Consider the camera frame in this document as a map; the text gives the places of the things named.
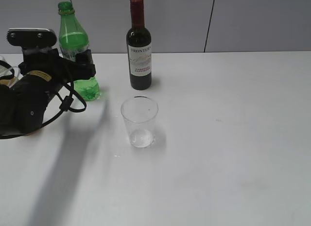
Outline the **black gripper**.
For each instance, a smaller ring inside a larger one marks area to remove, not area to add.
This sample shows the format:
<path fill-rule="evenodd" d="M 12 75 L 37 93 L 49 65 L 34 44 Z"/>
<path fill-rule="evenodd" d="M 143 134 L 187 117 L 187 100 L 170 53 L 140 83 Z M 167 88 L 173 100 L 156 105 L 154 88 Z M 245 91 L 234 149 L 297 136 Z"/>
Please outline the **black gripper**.
<path fill-rule="evenodd" d="M 54 95 L 63 84 L 95 76 L 91 49 L 77 53 L 75 62 L 62 58 L 53 48 L 23 48 L 22 53 L 19 95 Z"/>

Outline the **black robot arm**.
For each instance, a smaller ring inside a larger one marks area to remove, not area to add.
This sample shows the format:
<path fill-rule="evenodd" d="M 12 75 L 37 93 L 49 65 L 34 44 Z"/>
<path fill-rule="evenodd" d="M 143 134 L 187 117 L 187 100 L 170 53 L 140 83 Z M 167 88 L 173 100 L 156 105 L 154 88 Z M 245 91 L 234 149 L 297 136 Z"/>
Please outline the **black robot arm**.
<path fill-rule="evenodd" d="M 18 66 L 22 78 L 12 87 L 0 86 L 0 138 L 30 134 L 56 120 L 63 112 L 80 113 L 86 101 L 74 89 L 74 81 L 87 80 L 96 73 L 91 51 L 79 53 L 75 61 L 59 56 L 57 49 L 23 56 Z M 69 94 L 60 98 L 59 112 L 46 122 L 44 113 L 61 88 Z"/>

